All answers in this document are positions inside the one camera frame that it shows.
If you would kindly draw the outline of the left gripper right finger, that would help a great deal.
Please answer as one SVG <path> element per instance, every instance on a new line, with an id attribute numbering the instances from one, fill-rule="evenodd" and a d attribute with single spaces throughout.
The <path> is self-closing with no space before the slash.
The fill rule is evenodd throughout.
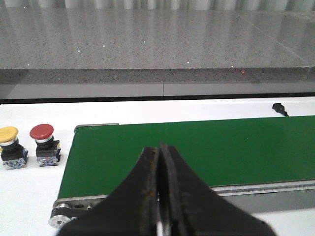
<path id="1" fill-rule="evenodd" d="M 170 236 L 274 236 L 272 228 L 213 191 L 174 146 L 160 143 L 158 191 Z"/>

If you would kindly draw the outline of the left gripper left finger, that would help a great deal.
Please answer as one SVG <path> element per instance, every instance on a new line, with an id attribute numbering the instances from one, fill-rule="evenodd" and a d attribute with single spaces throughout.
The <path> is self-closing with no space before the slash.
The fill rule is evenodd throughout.
<path id="1" fill-rule="evenodd" d="M 145 147 L 122 183 L 93 209 L 66 223 L 60 236 L 155 236 L 159 152 Z"/>

